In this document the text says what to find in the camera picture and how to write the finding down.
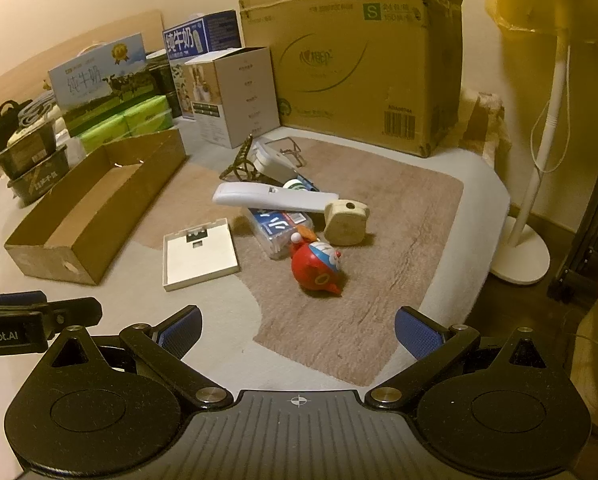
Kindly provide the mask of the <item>white square box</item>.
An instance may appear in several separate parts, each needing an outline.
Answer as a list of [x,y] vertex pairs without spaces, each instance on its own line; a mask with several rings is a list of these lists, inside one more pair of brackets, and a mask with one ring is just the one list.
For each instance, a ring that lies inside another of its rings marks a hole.
[[192,226],[163,238],[162,286],[167,292],[239,271],[226,218]]

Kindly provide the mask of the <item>grey folded cloth stack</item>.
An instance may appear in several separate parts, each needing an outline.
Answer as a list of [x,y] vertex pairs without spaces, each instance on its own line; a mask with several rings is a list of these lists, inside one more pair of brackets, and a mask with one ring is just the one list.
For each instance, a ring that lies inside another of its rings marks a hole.
[[39,120],[55,120],[60,116],[58,110],[55,94],[52,90],[46,90],[26,104],[18,112],[18,124],[20,128],[27,128]]

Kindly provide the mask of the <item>black bag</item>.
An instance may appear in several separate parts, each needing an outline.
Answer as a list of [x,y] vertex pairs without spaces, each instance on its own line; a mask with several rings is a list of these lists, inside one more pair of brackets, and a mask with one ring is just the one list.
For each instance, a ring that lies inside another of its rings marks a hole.
[[19,127],[19,112],[30,103],[31,100],[22,103],[6,100],[0,105],[0,152],[6,148],[8,140],[11,139],[11,136]]

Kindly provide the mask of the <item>white remote control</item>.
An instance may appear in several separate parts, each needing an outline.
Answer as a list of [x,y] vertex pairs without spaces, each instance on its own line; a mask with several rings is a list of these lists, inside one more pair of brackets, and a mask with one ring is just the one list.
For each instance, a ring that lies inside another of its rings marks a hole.
[[279,188],[257,182],[224,182],[215,190],[215,204],[248,209],[323,212],[338,200],[337,193]]

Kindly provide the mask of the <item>white beige product box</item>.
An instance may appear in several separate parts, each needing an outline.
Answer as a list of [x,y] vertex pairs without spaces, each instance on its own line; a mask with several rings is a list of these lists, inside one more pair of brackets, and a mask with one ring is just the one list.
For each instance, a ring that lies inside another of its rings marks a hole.
[[187,61],[184,73],[203,140],[238,148],[281,125],[269,48],[208,52]]

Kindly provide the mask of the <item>green white small bottle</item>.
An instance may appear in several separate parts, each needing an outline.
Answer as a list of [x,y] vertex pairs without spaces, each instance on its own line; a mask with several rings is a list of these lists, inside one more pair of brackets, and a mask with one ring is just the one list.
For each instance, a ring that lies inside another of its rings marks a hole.
[[295,190],[295,191],[308,191],[310,188],[305,183],[298,178],[290,179],[283,184],[283,188],[287,188],[287,190]]

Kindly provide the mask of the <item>blue floss pick box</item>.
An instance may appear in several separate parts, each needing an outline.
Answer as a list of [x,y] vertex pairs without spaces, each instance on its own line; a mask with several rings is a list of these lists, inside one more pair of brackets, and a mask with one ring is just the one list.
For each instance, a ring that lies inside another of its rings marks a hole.
[[290,239],[299,226],[313,229],[312,219],[304,212],[244,208],[241,211],[260,246],[271,259],[289,255]]

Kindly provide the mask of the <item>white grey charger adapter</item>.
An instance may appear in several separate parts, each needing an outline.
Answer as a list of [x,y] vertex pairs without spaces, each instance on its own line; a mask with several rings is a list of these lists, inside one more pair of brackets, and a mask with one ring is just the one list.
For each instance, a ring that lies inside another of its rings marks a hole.
[[282,184],[298,175],[297,167],[288,158],[262,140],[253,142],[248,159],[264,177]]

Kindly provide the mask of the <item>upper black food tub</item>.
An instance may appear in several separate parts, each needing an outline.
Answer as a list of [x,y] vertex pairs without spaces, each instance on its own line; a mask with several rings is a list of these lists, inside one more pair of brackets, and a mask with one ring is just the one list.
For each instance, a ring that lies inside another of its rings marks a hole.
[[19,134],[14,143],[0,151],[0,168],[15,180],[55,151],[54,122],[42,122]]

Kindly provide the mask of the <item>red Doraemon toy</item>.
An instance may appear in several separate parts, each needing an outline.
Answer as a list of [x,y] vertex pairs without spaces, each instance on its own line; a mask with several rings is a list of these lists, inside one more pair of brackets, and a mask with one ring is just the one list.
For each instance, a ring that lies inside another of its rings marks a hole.
[[319,240],[305,226],[299,226],[290,239],[290,269],[301,288],[308,292],[342,292],[341,252]]

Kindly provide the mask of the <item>metal wire clip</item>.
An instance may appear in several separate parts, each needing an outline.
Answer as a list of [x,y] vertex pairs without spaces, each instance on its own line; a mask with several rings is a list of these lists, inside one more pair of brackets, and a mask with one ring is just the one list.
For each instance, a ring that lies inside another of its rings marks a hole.
[[283,155],[297,168],[304,167],[307,164],[301,147],[292,136],[282,136],[279,139],[267,140],[267,146],[276,153]]

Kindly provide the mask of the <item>large cardboard box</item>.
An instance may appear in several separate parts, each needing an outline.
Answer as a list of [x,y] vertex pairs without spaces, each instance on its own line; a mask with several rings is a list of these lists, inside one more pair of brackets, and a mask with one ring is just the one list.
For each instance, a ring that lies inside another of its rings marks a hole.
[[288,127],[427,157],[456,124],[463,0],[238,0]]

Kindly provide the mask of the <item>cream wall plug adapter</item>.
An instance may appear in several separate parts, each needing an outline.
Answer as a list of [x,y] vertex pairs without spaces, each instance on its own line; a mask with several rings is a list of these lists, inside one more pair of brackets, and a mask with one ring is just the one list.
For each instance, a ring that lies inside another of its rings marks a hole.
[[366,236],[369,206],[355,200],[334,200],[324,210],[324,236],[335,246],[361,244]]

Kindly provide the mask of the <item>green tissue pack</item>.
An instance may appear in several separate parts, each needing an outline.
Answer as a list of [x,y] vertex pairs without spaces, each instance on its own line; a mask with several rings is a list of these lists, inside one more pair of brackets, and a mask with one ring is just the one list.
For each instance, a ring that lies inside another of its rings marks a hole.
[[78,134],[84,151],[91,153],[103,144],[130,136],[144,136],[173,126],[172,110],[166,96],[153,96],[121,113],[113,114]]

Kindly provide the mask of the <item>green pasture milk box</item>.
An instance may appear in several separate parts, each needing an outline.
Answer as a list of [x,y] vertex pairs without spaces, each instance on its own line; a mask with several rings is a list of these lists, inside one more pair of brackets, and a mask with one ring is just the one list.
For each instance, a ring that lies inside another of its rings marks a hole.
[[141,34],[93,47],[49,70],[49,77],[71,136],[157,94]]

